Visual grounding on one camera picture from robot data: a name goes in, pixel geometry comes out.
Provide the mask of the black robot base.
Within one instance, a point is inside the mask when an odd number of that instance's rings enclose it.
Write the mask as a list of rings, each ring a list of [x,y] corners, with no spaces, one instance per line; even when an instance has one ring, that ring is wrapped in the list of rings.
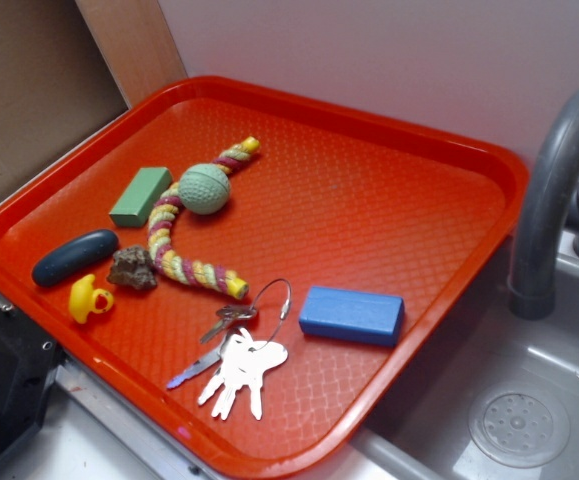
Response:
[[[0,308],[0,462],[41,430],[61,354],[24,312]]]

